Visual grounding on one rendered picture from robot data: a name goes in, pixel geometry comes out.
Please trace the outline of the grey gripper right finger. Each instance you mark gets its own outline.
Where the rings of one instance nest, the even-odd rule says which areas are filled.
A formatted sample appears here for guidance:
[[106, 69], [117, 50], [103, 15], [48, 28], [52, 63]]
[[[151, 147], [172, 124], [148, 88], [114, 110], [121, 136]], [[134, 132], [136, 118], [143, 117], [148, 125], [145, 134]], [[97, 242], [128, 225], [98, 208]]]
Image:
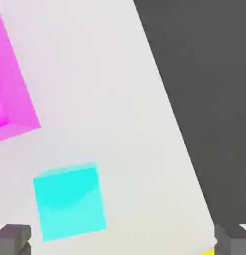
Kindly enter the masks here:
[[240, 225], [214, 227], [214, 255], [246, 255], [246, 230]]

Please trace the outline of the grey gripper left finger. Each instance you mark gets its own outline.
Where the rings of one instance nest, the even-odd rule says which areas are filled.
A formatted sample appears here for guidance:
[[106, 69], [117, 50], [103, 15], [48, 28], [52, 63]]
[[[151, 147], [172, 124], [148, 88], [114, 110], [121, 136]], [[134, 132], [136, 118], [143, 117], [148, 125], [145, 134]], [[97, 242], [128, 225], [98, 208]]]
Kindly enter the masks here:
[[0, 255], [32, 255], [32, 229], [25, 224], [6, 224], [0, 229]]

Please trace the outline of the small cyan cube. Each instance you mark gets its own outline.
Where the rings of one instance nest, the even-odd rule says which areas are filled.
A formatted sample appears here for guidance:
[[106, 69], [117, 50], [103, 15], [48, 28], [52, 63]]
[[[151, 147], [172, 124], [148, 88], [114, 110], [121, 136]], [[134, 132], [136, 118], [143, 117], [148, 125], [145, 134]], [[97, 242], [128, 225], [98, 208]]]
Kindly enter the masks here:
[[106, 228], [96, 163], [44, 171], [33, 186], [44, 242]]

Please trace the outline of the large magenta box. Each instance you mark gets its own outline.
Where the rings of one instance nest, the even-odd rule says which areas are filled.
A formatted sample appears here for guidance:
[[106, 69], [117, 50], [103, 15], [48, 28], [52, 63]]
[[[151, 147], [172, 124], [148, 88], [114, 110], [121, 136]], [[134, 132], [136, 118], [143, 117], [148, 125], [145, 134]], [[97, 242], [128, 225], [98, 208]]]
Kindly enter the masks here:
[[0, 142], [40, 127], [0, 14]]

